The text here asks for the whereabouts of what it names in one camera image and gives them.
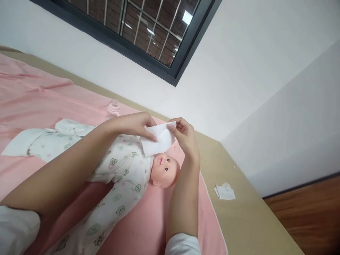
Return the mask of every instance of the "doll ear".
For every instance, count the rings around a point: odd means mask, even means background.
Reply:
[[[153,184],[154,184],[154,186],[156,186],[156,187],[160,187],[160,182],[155,182],[155,181],[153,181]]]

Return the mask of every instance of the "window frame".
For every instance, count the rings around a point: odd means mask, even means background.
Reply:
[[[177,86],[222,0],[201,0],[170,67],[64,0],[30,0],[99,42]],[[127,5],[131,0],[124,0]]]

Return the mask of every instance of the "baby bottle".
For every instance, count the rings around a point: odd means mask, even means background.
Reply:
[[[118,100],[113,100],[111,104],[107,107],[107,119],[112,119],[114,117],[120,116],[120,106],[118,105]]]

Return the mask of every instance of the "forearm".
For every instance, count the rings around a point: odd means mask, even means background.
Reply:
[[[185,156],[171,196],[166,242],[178,233],[198,235],[199,168],[199,155]]]
[[[91,176],[118,135],[103,123],[26,179],[0,205],[40,215],[62,208]]]

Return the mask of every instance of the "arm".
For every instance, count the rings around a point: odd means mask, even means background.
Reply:
[[[178,233],[198,235],[198,180],[200,156],[195,131],[192,125],[182,118],[176,121],[176,128],[168,125],[185,153],[184,162],[171,196],[166,242]]]
[[[91,176],[119,134],[155,139],[145,130],[145,125],[156,125],[146,112],[125,115],[102,123],[16,187],[0,205],[35,211],[41,216],[63,208]]]

